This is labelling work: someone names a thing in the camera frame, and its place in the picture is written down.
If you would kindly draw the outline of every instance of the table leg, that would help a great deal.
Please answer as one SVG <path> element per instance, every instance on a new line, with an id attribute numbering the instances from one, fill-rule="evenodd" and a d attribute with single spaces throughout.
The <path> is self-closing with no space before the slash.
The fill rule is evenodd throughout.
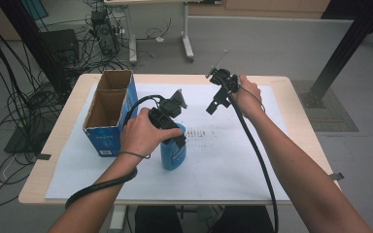
<path id="1" fill-rule="evenodd" d="M 123 8 L 123 13 L 126 19 L 126 29 L 128 30 L 128 34 L 129 34 L 129 63 L 134 65 L 137 62 L 136 39 L 135 39 L 135 34 L 132 31 L 131 15 L 129 13 L 128 6 L 123 6 L 122 8 Z"/>
<path id="2" fill-rule="evenodd" d="M 193 62 L 193 52 L 190 46 L 189 37 L 187 35 L 187 15 L 188 15 L 188 3 L 184 3 L 184 31 L 181 32 L 181 37 L 183 39 L 184 47 L 186 49 L 186 58 Z"/>
<path id="3" fill-rule="evenodd" d="M 121 232 L 125 221 L 126 206 L 116 205 L 112 212 L 111 225 L 108 232 Z"/>

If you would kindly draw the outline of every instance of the metal pole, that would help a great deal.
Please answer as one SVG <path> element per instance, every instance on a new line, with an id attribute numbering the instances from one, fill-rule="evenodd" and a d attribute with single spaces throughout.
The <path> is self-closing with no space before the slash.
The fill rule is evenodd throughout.
<path id="1" fill-rule="evenodd" d="M 322 98 L 365 36 L 373 28 L 373 1 L 367 1 L 308 93 L 301 94 L 307 108 L 323 108 Z"/>

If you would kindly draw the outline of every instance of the black pole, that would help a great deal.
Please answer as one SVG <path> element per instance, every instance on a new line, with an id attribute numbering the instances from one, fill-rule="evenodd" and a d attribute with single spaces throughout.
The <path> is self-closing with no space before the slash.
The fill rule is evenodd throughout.
<path id="1" fill-rule="evenodd" d="M 0 0 L 0 7 L 51 82 L 59 101 L 66 103 L 72 87 L 41 39 L 39 28 L 24 8 L 22 0 Z"/>
<path id="2" fill-rule="evenodd" d="M 304 107 L 322 108 L 322 98 L 341 73 L 366 35 L 373 29 L 373 0 L 367 1 L 331 55 L 308 93 L 301 94 Z"/>

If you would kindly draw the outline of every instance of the floor mat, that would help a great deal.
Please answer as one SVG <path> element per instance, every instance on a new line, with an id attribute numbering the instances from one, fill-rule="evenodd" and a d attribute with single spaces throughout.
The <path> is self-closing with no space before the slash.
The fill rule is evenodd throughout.
<path id="1" fill-rule="evenodd" d="M 314 84 L 314 81 L 291 82 L 298 97 L 307 93 Z M 331 89 L 326 92 L 322 101 L 324 108 L 304 107 L 315 132 L 358 132 L 353 120 Z"/>

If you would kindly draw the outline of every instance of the hand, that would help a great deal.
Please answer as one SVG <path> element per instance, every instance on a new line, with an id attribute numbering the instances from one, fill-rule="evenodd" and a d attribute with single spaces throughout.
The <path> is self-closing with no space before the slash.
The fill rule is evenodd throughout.
<path id="1" fill-rule="evenodd" d="M 246 117 L 252 117 L 262 111 L 261 90 L 256 83 L 251 83 L 246 75 L 240 75 L 241 87 L 236 93 L 233 93 L 235 101 Z"/>
<path id="2" fill-rule="evenodd" d="M 132 118 L 123 127 L 120 134 L 122 151 L 130 151 L 141 155 L 148 155 L 162 141 L 183 134 L 180 128 L 158 129 L 151 124 L 148 114 L 150 109 L 143 108 L 136 118 Z"/>

